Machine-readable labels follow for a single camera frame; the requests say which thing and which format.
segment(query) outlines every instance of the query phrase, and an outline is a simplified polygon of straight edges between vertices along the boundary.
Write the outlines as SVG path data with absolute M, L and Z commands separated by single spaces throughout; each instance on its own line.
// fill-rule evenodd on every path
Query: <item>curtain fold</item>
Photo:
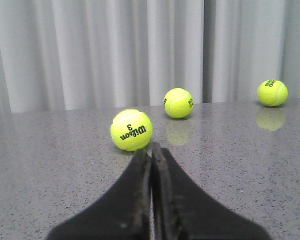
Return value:
M 0 113 L 300 98 L 300 1 L 0 0 Z

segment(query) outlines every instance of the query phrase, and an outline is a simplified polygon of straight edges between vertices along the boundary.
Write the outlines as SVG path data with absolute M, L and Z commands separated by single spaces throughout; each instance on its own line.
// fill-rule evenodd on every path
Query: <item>speckled countertop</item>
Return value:
M 185 120 L 137 109 L 202 189 L 274 240 L 300 240 L 300 99 L 196 104 Z M 44 239 L 109 189 L 132 156 L 109 133 L 121 110 L 0 115 L 0 240 Z

